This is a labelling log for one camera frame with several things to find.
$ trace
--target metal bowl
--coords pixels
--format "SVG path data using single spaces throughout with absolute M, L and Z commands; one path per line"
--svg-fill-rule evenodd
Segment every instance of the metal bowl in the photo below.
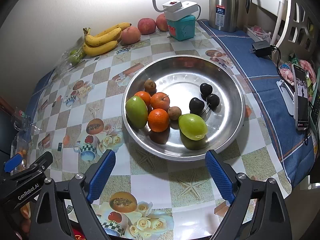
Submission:
M 193 141 L 179 130 L 178 121 L 170 121 L 161 133 L 150 130 L 148 124 L 136 129 L 126 117 L 125 103 L 136 92 L 144 90 L 144 82 L 152 79 L 157 92 L 169 95 L 170 106 L 178 106 L 182 114 L 190 113 L 189 102 L 201 98 L 200 85 L 212 85 L 220 104 L 202 115 L 208 126 L 206 136 Z M 236 80 L 213 62 L 197 56 L 176 55 L 156 60 L 142 68 L 128 84 L 122 99 L 122 118 L 132 138 L 146 151 L 166 160 L 189 162 L 204 159 L 205 153 L 217 153 L 227 148 L 236 138 L 244 120 L 245 103 Z

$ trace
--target blue gripper pad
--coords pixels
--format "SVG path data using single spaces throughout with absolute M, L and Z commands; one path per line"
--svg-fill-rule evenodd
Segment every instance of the blue gripper pad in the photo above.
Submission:
M 205 164 L 223 199 L 232 204 L 236 198 L 233 193 L 232 183 L 210 151 L 207 151 L 205 155 Z
M 11 172 L 22 162 L 22 156 L 18 153 L 4 164 L 4 171 Z
M 116 154 L 114 151 L 110 151 L 105 158 L 96 174 L 93 176 L 89 184 L 89 193 L 87 195 L 87 201 L 92 204 L 94 200 L 98 199 L 102 193 L 104 186 L 106 185 L 109 176 L 116 164 Z

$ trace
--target stainless steel thermos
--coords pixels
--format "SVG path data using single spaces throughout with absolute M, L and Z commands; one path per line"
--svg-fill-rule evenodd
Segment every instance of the stainless steel thermos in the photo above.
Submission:
M 209 0 L 209 25 L 224 32 L 234 32 L 238 17 L 238 0 Z M 249 12 L 250 0 L 246 0 Z

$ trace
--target phone screen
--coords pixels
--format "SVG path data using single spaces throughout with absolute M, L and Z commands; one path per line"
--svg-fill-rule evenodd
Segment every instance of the phone screen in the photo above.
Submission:
M 304 70 L 294 65 L 298 92 L 298 128 L 308 128 L 308 89 Z

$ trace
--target tangerine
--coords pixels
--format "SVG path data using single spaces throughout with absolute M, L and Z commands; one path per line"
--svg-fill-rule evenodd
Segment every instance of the tangerine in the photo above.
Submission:
M 150 105 L 151 96 L 149 95 L 148 92 L 139 91 L 139 92 L 136 92 L 134 95 L 137 97 L 140 97 L 146 103 L 146 106 Z
M 161 108 L 168 111 L 170 107 L 170 99 L 165 93 L 158 92 L 151 97 L 150 104 L 153 109 Z
M 169 115 L 161 109 L 154 109 L 148 116 L 148 125 L 153 132 L 163 132 L 169 126 Z

